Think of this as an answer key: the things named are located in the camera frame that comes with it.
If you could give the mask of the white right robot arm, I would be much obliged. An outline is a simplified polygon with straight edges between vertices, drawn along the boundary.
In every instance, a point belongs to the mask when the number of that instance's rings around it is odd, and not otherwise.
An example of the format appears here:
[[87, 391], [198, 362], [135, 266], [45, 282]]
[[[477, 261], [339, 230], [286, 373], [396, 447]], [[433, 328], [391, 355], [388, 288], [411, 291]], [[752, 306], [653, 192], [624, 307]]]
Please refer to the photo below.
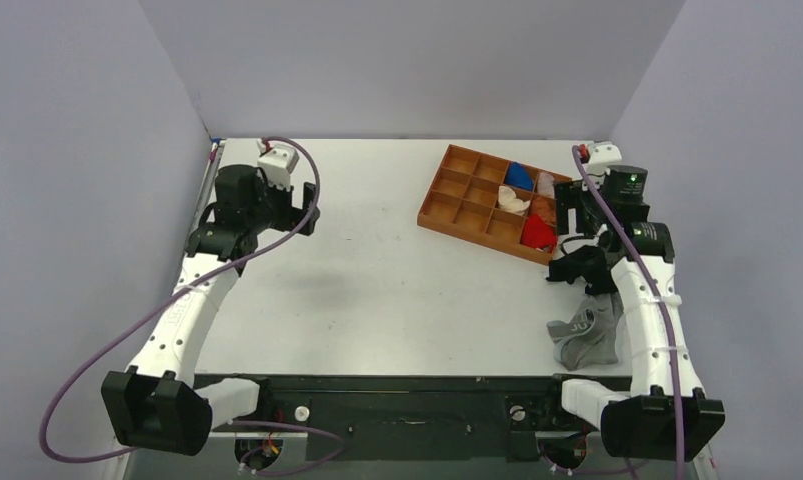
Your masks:
[[571, 323], [553, 322], [558, 361], [576, 370], [588, 347], [622, 323], [630, 344], [628, 393], [568, 374], [541, 400], [543, 418], [565, 427], [579, 418], [601, 434], [612, 457], [691, 462], [725, 421], [691, 363], [675, 289], [669, 228], [649, 220], [647, 170], [580, 167], [580, 179], [555, 186], [556, 230], [594, 238], [549, 264], [548, 281], [586, 283]]

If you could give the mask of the red underwear white trim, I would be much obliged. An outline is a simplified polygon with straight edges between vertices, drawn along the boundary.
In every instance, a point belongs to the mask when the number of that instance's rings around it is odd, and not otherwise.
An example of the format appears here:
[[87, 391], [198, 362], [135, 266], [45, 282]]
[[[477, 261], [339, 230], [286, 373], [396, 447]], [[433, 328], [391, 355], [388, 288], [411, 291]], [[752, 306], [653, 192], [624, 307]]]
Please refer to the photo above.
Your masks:
[[552, 253], [557, 245], [557, 235], [539, 215], [531, 214], [525, 221], [520, 244], [534, 250]]

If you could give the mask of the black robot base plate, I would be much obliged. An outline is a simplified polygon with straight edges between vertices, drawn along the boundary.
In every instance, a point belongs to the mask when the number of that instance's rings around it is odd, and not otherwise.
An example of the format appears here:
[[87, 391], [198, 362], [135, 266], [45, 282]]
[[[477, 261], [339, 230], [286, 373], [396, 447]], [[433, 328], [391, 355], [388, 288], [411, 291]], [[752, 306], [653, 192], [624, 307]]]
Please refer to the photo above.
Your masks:
[[306, 443], [318, 460], [448, 461], [496, 457], [535, 462], [546, 453], [582, 457], [594, 427], [556, 406], [552, 377], [252, 375], [254, 412], [215, 433], [254, 447]]

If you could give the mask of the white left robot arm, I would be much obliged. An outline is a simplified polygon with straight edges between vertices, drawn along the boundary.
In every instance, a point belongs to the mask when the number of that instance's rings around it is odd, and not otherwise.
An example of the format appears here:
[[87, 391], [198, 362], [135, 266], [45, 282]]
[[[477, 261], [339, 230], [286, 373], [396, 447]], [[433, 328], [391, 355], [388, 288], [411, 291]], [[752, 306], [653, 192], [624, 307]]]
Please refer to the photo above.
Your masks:
[[302, 204], [295, 206], [293, 186], [275, 178], [269, 166], [231, 165], [217, 172], [173, 299], [155, 314], [153, 331], [128, 366], [103, 380], [101, 395], [120, 444], [193, 456], [215, 428], [232, 420], [252, 430], [274, 420], [275, 402], [260, 393], [259, 382], [230, 379], [198, 388], [195, 377], [226, 296], [262, 251], [260, 234], [275, 230], [290, 239], [315, 229], [319, 184], [304, 183]]

